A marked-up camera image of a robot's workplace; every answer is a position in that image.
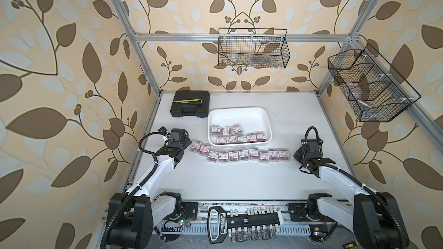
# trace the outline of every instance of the floral wallpaper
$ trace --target floral wallpaper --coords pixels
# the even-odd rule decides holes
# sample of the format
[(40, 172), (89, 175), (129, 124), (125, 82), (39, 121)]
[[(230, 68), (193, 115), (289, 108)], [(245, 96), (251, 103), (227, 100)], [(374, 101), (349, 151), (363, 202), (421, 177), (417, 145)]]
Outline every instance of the floral wallpaper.
[(146, 42), (145, 55), (164, 91), (314, 91), (327, 72), (334, 42), (289, 42), (283, 68), (252, 68), (218, 63), (217, 45), (205, 42)]
[(1, 0), (2, 248), (87, 248), (124, 180), (154, 95), (114, 13)]
[[(442, 27), (442, 0), (381, 0), (360, 36), (421, 93), (416, 104), (440, 125)], [(360, 180), (395, 196), (408, 248), (443, 248), (442, 152), (407, 112), (388, 123), (357, 122), (336, 83), (322, 100)]]
[(417, 104), (443, 128), (443, 0), (381, 0), (360, 38), (412, 84)]
[(140, 33), (208, 33), (220, 27), (288, 33), (350, 31), (366, 0), (122, 0)]

